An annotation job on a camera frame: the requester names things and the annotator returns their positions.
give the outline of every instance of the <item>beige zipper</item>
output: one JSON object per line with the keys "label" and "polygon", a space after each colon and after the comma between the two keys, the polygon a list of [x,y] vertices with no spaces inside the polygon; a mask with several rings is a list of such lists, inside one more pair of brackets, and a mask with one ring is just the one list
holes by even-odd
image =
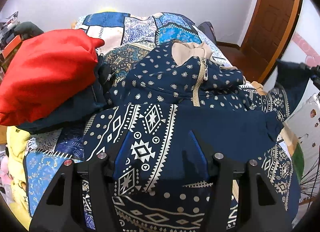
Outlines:
{"label": "beige zipper", "polygon": [[221,70],[237,70],[238,68],[237,67],[235,67],[235,66],[219,66],[219,68],[221,69]]}
{"label": "beige zipper", "polygon": [[200,71],[199,71],[199,76],[196,82],[196,85],[193,88],[193,93],[192,93],[192,102],[193,106],[199,107],[199,95],[198,95],[198,90],[199,87],[204,80],[208,80],[208,66],[207,66],[207,60],[206,58],[199,58],[200,59]]}

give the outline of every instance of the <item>pink wall decal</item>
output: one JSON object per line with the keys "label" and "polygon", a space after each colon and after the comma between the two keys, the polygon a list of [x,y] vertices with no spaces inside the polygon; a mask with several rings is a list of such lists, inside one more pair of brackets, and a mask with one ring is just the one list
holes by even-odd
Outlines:
{"label": "pink wall decal", "polygon": [[303,50],[307,55],[305,64],[311,67],[320,65],[319,54],[317,54],[317,52],[311,47],[311,45],[308,44],[308,42],[303,39],[297,32],[294,32],[292,41],[294,41],[294,43],[296,43],[300,47],[300,49]]}

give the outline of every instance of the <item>red cloth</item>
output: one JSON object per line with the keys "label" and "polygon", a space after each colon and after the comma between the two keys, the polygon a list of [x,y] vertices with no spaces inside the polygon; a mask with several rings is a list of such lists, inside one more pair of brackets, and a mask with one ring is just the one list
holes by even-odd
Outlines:
{"label": "red cloth", "polygon": [[102,39],[82,30],[54,30],[23,41],[0,85],[0,124],[48,116],[95,81]]}

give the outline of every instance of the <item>jacket zipper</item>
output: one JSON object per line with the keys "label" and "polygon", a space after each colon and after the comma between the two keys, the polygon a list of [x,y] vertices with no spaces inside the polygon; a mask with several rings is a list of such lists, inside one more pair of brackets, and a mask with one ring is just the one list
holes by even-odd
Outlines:
{"label": "jacket zipper", "polygon": [[206,60],[206,58],[199,58],[199,59],[200,59],[199,76],[198,76],[196,85],[193,88],[193,93],[192,93],[192,102],[193,102],[193,106],[195,106],[195,107],[200,106],[199,95],[198,95],[199,87],[204,80],[208,80],[207,60]]}

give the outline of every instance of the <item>sticker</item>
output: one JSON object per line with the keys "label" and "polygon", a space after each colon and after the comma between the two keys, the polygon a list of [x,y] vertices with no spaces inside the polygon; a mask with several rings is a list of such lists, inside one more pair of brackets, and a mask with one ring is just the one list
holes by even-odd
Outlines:
{"label": "sticker", "polygon": [[317,115],[316,110],[315,109],[311,110],[310,117],[314,118],[316,115]]}

